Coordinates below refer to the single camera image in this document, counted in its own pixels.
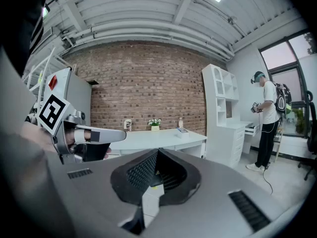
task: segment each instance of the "white t-shirt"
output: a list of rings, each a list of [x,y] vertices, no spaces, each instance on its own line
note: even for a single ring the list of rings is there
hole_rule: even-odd
[[[264,101],[273,101],[271,106],[267,109],[263,109],[263,124],[274,123],[279,120],[280,116],[276,111],[275,103],[277,99],[276,86],[271,82],[267,81],[264,84]]]

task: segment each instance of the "white wall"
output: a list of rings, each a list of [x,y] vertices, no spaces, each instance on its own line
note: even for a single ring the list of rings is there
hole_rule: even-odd
[[[304,73],[307,90],[312,92],[314,103],[317,105],[317,54],[300,58],[299,62]]]
[[[239,108],[240,119],[244,121],[253,121],[262,123],[262,114],[251,112],[253,102],[263,102],[263,88],[255,87],[250,80],[257,71],[262,71],[266,77],[268,73],[257,47],[253,44],[246,46],[238,51],[234,58],[227,63],[227,69],[234,74],[237,79],[239,90]],[[259,146],[261,135],[258,133],[252,142],[253,146]]]
[[[249,120],[256,123],[259,122],[258,114],[253,114],[250,111],[254,101],[263,101],[263,88],[257,89],[252,86],[250,79],[258,70],[262,71],[267,76],[267,70],[259,49],[264,48],[285,36],[297,33],[306,27],[307,25],[302,19],[294,20],[244,47],[235,54],[235,57],[231,61],[227,62],[228,71],[233,73],[237,78],[241,120]],[[315,68],[317,67],[317,55],[302,58],[300,59],[300,63],[303,68],[307,87],[313,92],[317,99],[317,86],[315,84],[317,78],[317,68]],[[251,145],[259,147],[260,138],[261,134],[258,133],[253,138]],[[298,157],[312,158],[312,154],[307,150],[306,142],[307,140],[304,138],[284,136],[280,152]]]

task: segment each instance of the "white shelf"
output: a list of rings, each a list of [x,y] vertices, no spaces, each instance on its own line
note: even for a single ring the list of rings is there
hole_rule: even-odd
[[[226,125],[226,112],[217,112],[217,125],[218,126]]]
[[[216,81],[216,90],[217,90],[217,96],[222,97],[224,96],[224,87],[223,87],[223,83]]]
[[[238,151],[236,148],[243,144],[245,126],[249,125],[240,121],[236,77],[228,71],[209,64],[203,69],[203,78],[208,123],[206,159],[234,166],[238,163],[242,151],[242,147]]]
[[[226,100],[224,98],[216,98],[216,99],[217,99],[217,111],[226,112]]]
[[[225,86],[232,86],[232,84],[230,84],[230,83],[228,83],[228,82],[223,82],[223,84],[225,85]]]
[[[215,80],[222,81],[221,72],[218,68],[216,68],[216,67],[213,68],[213,75],[214,75]]]

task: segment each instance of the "person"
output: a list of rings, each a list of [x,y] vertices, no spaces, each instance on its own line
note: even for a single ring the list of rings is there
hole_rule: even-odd
[[[264,171],[273,151],[274,137],[280,120],[274,104],[277,100],[277,93],[274,83],[267,80],[261,71],[254,74],[254,80],[251,80],[251,83],[264,88],[264,102],[255,107],[257,113],[263,112],[263,125],[258,159],[255,163],[248,164],[246,168],[253,171]]]
[[[30,57],[30,54],[39,43],[43,35],[43,8],[46,0],[11,0],[12,3],[19,2],[19,13],[16,14],[10,4],[2,4],[3,18],[6,18],[9,24],[6,24],[1,33],[0,47],[3,47],[6,55],[12,63],[16,72],[22,76],[26,63]],[[72,145],[75,141],[74,131],[68,131],[65,133],[66,143]],[[38,144],[42,149],[56,152],[51,135],[43,128],[36,125],[25,122],[20,136]],[[90,132],[85,130],[85,139],[90,139]],[[95,146],[89,145],[94,152],[100,156],[107,157],[104,150],[100,149],[102,145]]]

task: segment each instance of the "small plant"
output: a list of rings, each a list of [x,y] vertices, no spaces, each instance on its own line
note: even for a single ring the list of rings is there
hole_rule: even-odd
[[[149,120],[148,125],[159,126],[160,125],[160,119],[151,119],[151,120]]]
[[[302,109],[293,109],[292,110],[295,113],[295,116],[297,118],[296,122],[296,132],[298,134],[303,134],[305,129],[305,121],[304,121],[304,113]]]

